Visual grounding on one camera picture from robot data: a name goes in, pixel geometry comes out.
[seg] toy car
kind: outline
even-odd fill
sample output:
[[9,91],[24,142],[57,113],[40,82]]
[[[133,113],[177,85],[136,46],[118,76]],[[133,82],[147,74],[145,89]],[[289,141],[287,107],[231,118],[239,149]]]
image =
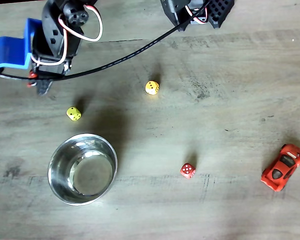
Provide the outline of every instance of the toy car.
[[262,173],[261,182],[276,192],[281,191],[300,166],[300,148],[293,144],[282,146],[278,157]]

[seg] stainless steel cup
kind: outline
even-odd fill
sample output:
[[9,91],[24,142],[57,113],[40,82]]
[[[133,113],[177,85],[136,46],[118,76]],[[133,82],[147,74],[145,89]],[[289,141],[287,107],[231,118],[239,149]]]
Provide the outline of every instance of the stainless steel cup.
[[114,148],[103,137],[79,134],[62,143],[48,166],[53,193],[66,204],[82,206],[104,195],[117,173]]

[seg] wood grain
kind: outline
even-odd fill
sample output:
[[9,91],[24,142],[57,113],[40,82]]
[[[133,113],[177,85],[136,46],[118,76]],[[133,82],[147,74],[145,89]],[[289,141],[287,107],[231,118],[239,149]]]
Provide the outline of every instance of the wood grain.
[[[1,5],[0,36],[20,37],[43,4]],[[97,6],[102,42],[82,43],[73,73],[171,27],[158,0]],[[160,81],[155,96],[149,80]],[[84,113],[72,122],[75,103]],[[46,176],[54,150],[79,133],[109,140],[119,168],[103,198],[73,207]],[[0,79],[0,239],[300,240],[300,168],[282,192],[260,182],[284,143],[300,147],[300,0],[238,0],[221,29],[190,26],[44,97]],[[190,180],[185,161],[196,164]]]

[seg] black robot bracket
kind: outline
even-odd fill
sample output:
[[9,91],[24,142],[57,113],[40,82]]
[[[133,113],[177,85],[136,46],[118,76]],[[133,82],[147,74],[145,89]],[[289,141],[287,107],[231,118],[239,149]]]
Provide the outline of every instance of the black robot bracket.
[[[58,62],[64,51],[64,34],[58,22],[59,15],[63,14],[63,20],[69,28],[83,35],[81,27],[89,19],[84,5],[93,6],[96,2],[97,0],[48,0],[42,11],[42,27],[35,31],[32,39],[33,56],[41,62]],[[32,62],[32,73],[47,78],[64,76],[71,69],[72,59],[77,55],[81,42],[80,38],[72,34],[68,34],[67,39],[67,54],[63,63],[48,66]],[[38,93],[44,94],[48,91],[47,86],[50,87],[51,84],[42,82],[40,85],[44,89],[38,89]]]

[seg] car windshield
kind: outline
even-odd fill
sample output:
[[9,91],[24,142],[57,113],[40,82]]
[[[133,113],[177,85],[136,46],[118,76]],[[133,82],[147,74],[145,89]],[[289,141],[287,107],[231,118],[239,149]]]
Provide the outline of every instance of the car windshield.
[[282,157],[280,158],[280,162],[283,162],[289,168],[296,164],[293,158],[287,155],[282,155]]

